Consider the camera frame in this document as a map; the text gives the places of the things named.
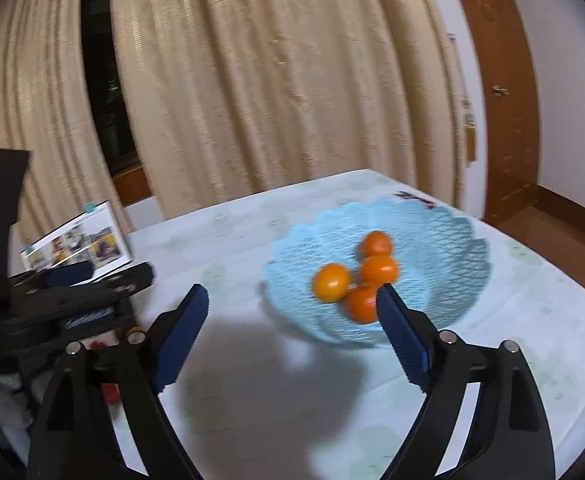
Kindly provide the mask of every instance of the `table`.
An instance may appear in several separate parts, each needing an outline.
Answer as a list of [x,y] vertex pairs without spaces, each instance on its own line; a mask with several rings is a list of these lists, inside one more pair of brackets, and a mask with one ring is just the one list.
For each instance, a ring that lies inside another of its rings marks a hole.
[[[325,209],[414,189],[370,170],[313,180],[209,207],[130,235],[156,271],[134,297],[141,326],[175,308],[193,283],[210,314],[178,381],[160,401],[206,480],[377,480],[423,402],[392,350],[339,349],[295,333],[265,305],[269,245]],[[537,380],[559,477],[585,447],[585,290],[496,229],[492,279],[451,327],[467,342],[522,347]],[[456,465],[473,416],[470,385],[440,471]],[[125,416],[114,418],[128,466],[144,472]]]

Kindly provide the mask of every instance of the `wooden door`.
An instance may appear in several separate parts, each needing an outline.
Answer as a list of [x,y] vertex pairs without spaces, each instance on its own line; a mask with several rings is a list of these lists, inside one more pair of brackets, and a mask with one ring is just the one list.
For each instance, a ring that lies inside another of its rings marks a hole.
[[537,83],[514,0],[461,0],[475,43],[488,123],[484,220],[498,225],[535,200]]

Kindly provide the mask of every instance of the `window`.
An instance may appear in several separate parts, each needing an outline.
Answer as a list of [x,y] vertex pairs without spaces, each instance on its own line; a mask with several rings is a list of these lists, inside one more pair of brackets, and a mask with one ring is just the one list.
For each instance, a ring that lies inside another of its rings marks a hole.
[[110,0],[81,0],[81,34],[86,86],[99,143],[119,196],[128,205],[151,193],[119,82]]

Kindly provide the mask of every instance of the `tangerine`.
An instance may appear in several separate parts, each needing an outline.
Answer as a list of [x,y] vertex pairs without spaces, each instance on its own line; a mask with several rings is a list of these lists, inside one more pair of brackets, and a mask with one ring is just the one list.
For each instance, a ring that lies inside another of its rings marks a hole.
[[391,256],[393,254],[393,239],[382,231],[372,231],[362,240],[359,249],[364,258]]
[[313,292],[323,303],[341,301],[348,293],[352,283],[350,271],[340,264],[328,264],[321,267],[313,278]]
[[361,324],[377,321],[377,284],[364,283],[352,290],[344,302],[348,317]]
[[395,283],[399,278],[399,264],[392,256],[368,256],[359,269],[362,282]]

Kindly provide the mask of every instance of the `curtain fold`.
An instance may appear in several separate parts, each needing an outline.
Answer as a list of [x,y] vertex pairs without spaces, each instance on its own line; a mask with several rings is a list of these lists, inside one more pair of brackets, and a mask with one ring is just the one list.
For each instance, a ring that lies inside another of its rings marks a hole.
[[463,139],[432,0],[111,10],[132,131],[167,218],[359,168],[460,205]]
[[25,242],[104,200],[130,231],[92,120],[80,1],[0,0],[0,148],[32,151],[18,223]]
[[431,27],[435,32],[435,39],[440,51],[444,68],[446,91],[451,113],[451,126],[453,128],[453,164],[454,164],[454,189],[452,204],[461,207],[465,192],[465,174],[469,163],[468,139],[465,126],[466,104],[463,76],[459,57],[455,52],[455,46],[445,29],[444,18],[439,10],[436,0],[424,0],[426,10],[431,21]]

